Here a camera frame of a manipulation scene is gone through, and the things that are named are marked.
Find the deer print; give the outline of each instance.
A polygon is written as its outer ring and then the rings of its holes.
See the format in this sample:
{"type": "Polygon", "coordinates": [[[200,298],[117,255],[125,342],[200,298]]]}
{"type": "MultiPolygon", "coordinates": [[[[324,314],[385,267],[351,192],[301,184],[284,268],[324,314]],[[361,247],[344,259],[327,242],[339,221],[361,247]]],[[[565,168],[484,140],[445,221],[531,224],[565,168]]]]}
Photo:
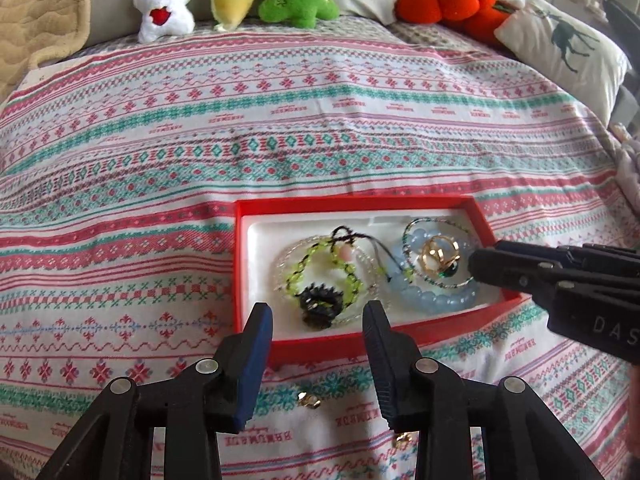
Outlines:
{"type": "Polygon", "coordinates": [[[564,64],[567,66],[567,68],[571,70],[571,72],[577,74],[578,71],[575,68],[573,68],[571,65],[569,65],[569,62],[567,61],[567,58],[566,58],[567,52],[570,52],[571,54],[575,54],[576,56],[583,56],[583,57],[589,57],[591,54],[589,53],[585,54],[584,52],[578,52],[577,50],[575,50],[571,44],[571,40],[573,38],[577,38],[582,42],[582,44],[585,47],[587,47],[592,52],[595,51],[596,49],[595,47],[587,43],[586,38],[589,38],[590,40],[593,40],[597,43],[600,43],[600,40],[598,40],[597,38],[593,38],[592,36],[589,36],[588,34],[576,29],[571,23],[566,22],[562,18],[562,16],[557,16],[556,14],[551,14],[550,12],[544,11],[541,9],[536,9],[535,13],[540,18],[550,18],[555,22],[558,22],[558,24],[556,25],[556,28],[551,34],[551,43],[560,49],[562,61],[564,61],[564,64]]]}

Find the red and green patterned fabric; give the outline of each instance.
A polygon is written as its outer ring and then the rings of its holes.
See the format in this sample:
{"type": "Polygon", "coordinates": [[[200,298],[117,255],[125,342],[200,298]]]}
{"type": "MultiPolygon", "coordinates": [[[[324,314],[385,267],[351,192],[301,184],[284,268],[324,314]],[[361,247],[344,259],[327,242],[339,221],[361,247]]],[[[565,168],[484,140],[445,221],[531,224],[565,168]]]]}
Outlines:
{"type": "MultiPolygon", "coordinates": [[[[472,194],[497,237],[638,242],[590,111],[443,28],[405,36],[357,18],[201,28],[85,51],[14,92],[0,116],[0,458],[18,478],[110,379],[174,377],[231,332],[235,200],[472,194]]],[[[527,302],[424,353],[475,380],[520,375],[620,478],[627,368],[545,321],[527,302]]],[[[219,444],[230,478],[412,478],[415,446],[392,437],[358,359],[268,370],[247,430],[219,444]],[[300,391],[321,407],[298,406],[300,391]]],[[[482,478],[478,437],[474,455],[482,478]]]]}

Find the beige quilted blanket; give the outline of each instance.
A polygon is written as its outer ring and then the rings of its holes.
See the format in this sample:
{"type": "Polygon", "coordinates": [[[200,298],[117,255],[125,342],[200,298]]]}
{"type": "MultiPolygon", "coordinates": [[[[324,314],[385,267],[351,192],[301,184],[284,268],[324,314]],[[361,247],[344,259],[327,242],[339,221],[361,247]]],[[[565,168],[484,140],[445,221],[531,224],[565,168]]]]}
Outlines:
{"type": "Polygon", "coordinates": [[[89,16],[89,0],[0,0],[0,102],[27,70],[82,48],[89,16]]]}

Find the bedspread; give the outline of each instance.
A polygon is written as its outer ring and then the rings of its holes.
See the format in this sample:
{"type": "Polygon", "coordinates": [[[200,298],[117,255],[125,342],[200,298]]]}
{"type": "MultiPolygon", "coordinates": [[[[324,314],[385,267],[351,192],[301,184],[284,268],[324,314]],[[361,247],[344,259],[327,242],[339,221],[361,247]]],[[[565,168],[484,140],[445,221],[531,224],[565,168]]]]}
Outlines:
{"type": "MultiPolygon", "coordinates": [[[[234,201],[472,194],[497,237],[631,246],[640,224],[594,115],[490,50],[358,18],[201,28],[85,51],[0,116],[0,457],[34,478],[111,379],[174,377],[230,333],[234,201]]],[[[528,381],[607,478],[624,467],[627,370],[550,334],[530,301],[424,354],[528,381]]],[[[156,434],[154,476],[162,476],[156,434]]],[[[482,449],[472,440],[482,478],[482,449]]],[[[367,362],[268,370],[219,436],[223,474],[405,479],[367,362]],[[322,405],[297,405],[300,391],[322,405]]]]}

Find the white pillow with deer print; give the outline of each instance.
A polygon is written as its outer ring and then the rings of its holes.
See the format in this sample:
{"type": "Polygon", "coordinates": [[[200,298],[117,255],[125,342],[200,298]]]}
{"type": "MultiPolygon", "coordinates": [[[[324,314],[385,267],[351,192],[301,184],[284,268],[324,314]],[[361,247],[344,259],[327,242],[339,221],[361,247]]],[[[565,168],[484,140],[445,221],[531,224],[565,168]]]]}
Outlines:
{"type": "Polygon", "coordinates": [[[607,126],[631,69],[609,38],[544,0],[527,3],[494,32],[522,62],[583,102],[607,126]]]}

